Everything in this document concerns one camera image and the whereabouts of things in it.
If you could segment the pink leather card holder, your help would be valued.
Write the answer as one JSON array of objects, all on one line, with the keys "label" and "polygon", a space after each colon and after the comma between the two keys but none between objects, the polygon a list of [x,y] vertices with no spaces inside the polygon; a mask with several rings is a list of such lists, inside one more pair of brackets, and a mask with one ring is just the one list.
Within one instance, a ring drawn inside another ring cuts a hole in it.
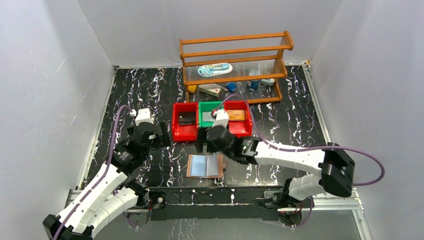
[{"label": "pink leather card holder", "polygon": [[222,154],[213,155],[188,155],[188,178],[220,179],[224,176],[227,161]]}]

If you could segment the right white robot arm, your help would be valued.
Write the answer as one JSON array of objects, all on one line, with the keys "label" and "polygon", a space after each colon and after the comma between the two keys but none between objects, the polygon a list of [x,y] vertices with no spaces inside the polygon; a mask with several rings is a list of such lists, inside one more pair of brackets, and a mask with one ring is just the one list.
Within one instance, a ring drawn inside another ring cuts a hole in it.
[{"label": "right white robot arm", "polygon": [[212,127],[204,137],[213,152],[243,165],[275,165],[306,172],[284,182],[274,203],[295,207],[308,197],[328,193],[341,198],[352,195],[355,162],[335,143],[317,148],[277,144],[259,137],[238,137],[231,133],[229,115],[223,109],[211,112]]}]

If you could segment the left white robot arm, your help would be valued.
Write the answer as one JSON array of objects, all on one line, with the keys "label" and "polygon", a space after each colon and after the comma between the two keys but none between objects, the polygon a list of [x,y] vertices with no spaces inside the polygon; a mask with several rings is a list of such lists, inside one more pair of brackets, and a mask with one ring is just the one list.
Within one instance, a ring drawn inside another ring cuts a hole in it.
[{"label": "left white robot arm", "polygon": [[164,122],[154,124],[151,110],[130,110],[135,126],[128,138],[115,144],[112,133],[109,154],[85,189],[58,214],[42,222],[50,240],[92,240],[108,223],[133,207],[152,204],[150,189],[137,179],[127,178],[151,156],[151,151],[170,145]]}]

